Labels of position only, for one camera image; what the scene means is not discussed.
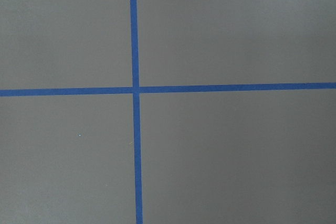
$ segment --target horizontal blue line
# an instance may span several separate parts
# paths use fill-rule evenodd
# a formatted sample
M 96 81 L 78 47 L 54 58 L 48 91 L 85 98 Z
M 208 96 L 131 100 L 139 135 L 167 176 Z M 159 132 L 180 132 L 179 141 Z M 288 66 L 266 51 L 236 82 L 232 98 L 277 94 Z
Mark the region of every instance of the horizontal blue line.
M 140 93 L 184 93 L 300 89 L 336 89 L 336 82 L 140 87 Z
M 0 97 L 26 97 L 35 95 L 79 95 L 79 94 L 131 94 L 132 87 L 117 88 L 66 88 L 66 89 L 11 89 L 0 90 Z
M 275 83 L 275 84 L 229 84 L 202 86 L 157 86 L 115 88 L 66 88 L 66 89 L 9 89 L 0 90 L 0 97 L 24 97 L 35 95 L 80 95 L 80 94 L 132 94 L 132 93 L 185 93 L 260 90 L 336 89 L 336 82 Z

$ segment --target gray panel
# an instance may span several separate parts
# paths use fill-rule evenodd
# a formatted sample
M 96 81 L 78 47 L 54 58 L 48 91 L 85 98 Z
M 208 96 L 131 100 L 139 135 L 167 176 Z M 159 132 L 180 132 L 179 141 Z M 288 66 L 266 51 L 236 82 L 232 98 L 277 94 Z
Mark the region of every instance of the gray panel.
M 0 0 L 0 89 L 131 85 L 129 0 Z
M 332 82 L 335 0 L 138 0 L 143 86 Z
M 336 222 L 336 91 L 142 96 L 144 223 Z
M 131 98 L 0 98 L 0 223 L 135 223 Z

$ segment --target gray surface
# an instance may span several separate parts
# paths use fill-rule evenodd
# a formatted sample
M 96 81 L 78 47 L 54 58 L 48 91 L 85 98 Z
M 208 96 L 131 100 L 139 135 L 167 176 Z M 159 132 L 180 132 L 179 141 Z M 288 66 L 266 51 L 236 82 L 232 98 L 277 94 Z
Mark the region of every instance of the gray surface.
M 0 89 L 131 86 L 129 0 L 0 0 Z
M 135 223 L 132 125 L 131 95 L 0 98 L 0 223 Z
M 141 84 L 332 82 L 335 0 L 138 0 Z
M 142 95 L 144 223 L 336 223 L 335 100 Z

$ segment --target vertical blue line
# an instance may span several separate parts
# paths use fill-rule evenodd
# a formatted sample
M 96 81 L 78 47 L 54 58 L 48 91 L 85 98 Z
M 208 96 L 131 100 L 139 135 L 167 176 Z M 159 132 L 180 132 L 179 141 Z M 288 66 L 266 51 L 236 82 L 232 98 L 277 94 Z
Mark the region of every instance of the vertical blue line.
M 134 128 L 134 175 L 135 214 L 137 224 L 142 224 L 142 181 L 141 181 L 141 131 L 140 131 L 140 88 L 137 0 L 131 5 L 132 82 L 133 82 L 133 128 Z

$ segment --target blue line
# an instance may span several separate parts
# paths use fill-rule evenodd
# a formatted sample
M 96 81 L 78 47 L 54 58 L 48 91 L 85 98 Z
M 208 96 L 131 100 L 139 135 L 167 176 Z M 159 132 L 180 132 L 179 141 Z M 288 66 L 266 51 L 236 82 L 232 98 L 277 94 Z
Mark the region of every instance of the blue line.
M 139 96 L 139 93 L 133 94 L 134 173 L 136 222 L 137 224 L 142 224 L 141 130 Z
M 140 93 L 336 89 L 336 82 L 140 87 Z
M 0 97 L 27 97 L 35 95 L 130 94 L 132 87 L 67 88 L 67 89 L 8 89 L 0 90 Z
M 140 130 L 140 94 L 139 94 L 139 49 L 137 0 L 131 5 L 131 43 L 132 43 L 132 82 L 133 82 L 133 128 L 134 128 L 134 174 L 135 174 L 135 217 L 137 224 L 142 218 L 142 178 L 141 178 L 141 130 Z
M 137 0 L 130 0 L 131 4 L 131 43 L 132 43 L 132 80 L 133 87 L 139 87 L 139 50 L 138 50 L 138 11 Z

